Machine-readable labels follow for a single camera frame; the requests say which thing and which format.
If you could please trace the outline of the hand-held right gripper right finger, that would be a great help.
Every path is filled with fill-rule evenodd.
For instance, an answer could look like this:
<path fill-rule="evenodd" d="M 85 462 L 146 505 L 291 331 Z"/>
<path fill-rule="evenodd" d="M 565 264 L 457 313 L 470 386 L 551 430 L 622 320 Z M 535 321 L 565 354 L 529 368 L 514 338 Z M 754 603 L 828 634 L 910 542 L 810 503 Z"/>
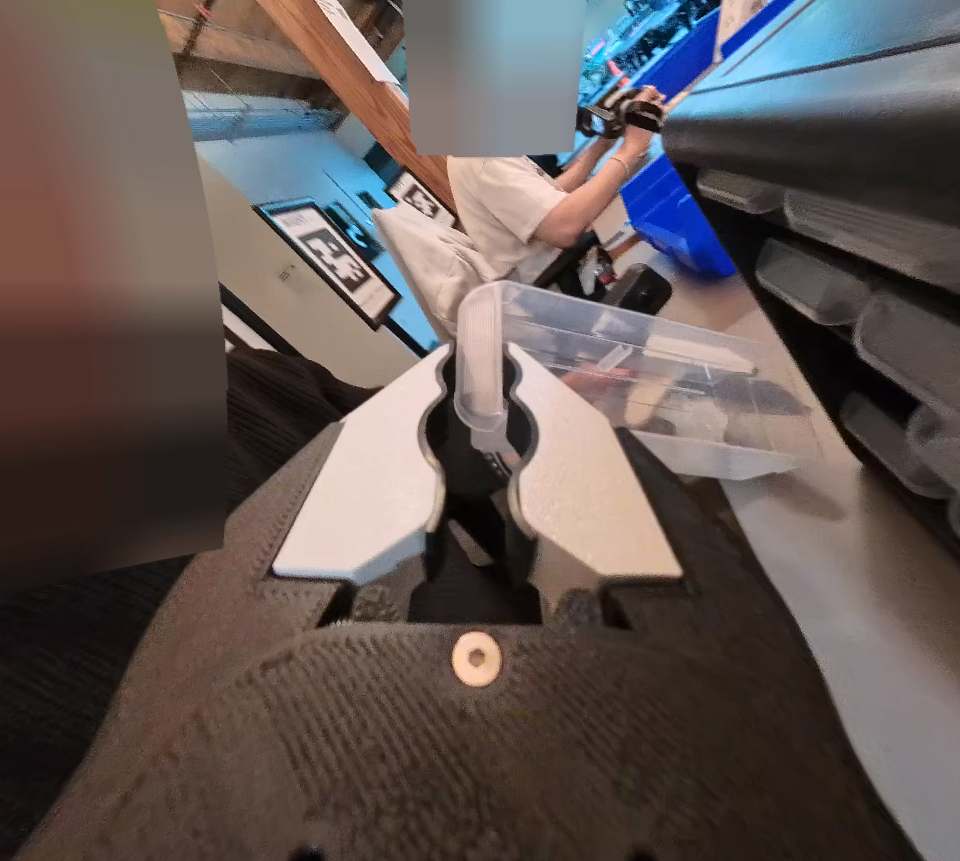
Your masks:
<path fill-rule="evenodd" d="M 534 543 L 529 583 L 553 614 L 571 591 L 672 584 L 683 568 L 606 416 L 514 343 L 512 400 L 533 429 L 510 513 Z"/>

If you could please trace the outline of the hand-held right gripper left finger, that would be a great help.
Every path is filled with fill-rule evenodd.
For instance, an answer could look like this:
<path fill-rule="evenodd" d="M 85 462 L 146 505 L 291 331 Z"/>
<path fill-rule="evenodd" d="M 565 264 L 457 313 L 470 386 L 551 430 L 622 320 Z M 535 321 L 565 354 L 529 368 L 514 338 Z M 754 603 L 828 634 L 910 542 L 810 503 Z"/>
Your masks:
<path fill-rule="evenodd" d="M 448 394 L 443 345 L 347 416 L 272 563 L 279 578 L 366 586 L 426 555 L 446 476 L 426 423 Z"/>

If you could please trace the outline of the clear plastic drawer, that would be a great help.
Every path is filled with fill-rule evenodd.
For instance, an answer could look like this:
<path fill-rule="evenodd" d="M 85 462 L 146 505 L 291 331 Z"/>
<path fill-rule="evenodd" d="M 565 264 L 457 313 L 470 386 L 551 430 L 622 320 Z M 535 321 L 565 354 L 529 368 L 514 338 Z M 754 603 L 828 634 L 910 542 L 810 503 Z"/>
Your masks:
<path fill-rule="evenodd" d="M 511 281 L 459 312 L 455 404 L 483 436 L 506 430 L 512 350 L 677 475 L 750 481 L 820 454 L 810 407 L 768 346 Z"/>

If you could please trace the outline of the black parts drawer cabinet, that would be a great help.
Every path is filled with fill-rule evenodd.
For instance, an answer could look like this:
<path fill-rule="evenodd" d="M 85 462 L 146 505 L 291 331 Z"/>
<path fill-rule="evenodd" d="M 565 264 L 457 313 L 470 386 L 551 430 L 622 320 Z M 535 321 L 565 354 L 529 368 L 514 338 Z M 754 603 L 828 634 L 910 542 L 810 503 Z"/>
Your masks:
<path fill-rule="evenodd" d="M 664 128 L 716 170 L 958 226 L 959 0 L 798 0 Z"/>

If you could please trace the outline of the black backpack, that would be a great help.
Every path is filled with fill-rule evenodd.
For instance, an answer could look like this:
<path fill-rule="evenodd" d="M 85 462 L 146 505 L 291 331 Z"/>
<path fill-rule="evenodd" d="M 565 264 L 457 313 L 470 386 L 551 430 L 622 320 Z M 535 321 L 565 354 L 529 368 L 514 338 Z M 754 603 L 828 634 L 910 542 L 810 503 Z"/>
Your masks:
<path fill-rule="evenodd" d="M 656 316 L 673 297 L 671 283 L 652 267 L 633 265 L 618 274 L 614 258 L 594 232 L 563 250 L 543 286 L 580 301 Z"/>

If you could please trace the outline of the black framed marker sign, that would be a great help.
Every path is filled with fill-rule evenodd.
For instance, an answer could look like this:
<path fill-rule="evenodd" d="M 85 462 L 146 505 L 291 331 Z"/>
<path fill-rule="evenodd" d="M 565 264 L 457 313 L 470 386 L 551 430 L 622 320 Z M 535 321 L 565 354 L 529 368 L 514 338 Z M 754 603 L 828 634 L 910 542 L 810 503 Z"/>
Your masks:
<path fill-rule="evenodd" d="M 253 210 L 367 327 L 377 331 L 387 324 L 402 294 L 371 260 L 362 227 L 342 224 L 312 199 L 260 204 Z"/>
<path fill-rule="evenodd" d="M 386 193 L 397 204 L 412 207 L 425 218 L 451 230 L 459 229 L 459 219 L 439 198 L 414 176 L 403 170 L 386 188 Z"/>

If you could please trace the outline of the rows of clear cabinet drawers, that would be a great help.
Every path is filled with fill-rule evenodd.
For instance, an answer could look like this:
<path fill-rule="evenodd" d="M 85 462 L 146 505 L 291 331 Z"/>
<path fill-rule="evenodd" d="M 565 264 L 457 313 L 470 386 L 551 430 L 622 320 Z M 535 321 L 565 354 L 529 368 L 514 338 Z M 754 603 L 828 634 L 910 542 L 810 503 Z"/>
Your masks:
<path fill-rule="evenodd" d="M 724 171 L 691 190 L 854 456 L 958 554 L 958 225 Z"/>

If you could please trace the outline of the wooden beam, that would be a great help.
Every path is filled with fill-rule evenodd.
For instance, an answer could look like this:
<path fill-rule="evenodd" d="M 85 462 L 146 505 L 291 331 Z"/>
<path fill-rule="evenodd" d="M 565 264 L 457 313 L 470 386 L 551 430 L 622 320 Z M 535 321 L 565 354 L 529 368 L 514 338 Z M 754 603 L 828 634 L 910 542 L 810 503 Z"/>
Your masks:
<path fill-rule="evenodd" d="M 377 80 L 317 0 L 254 1 L 389 155 L 455 212 L 447 160 L 417 152 L 401 89 Z"/>

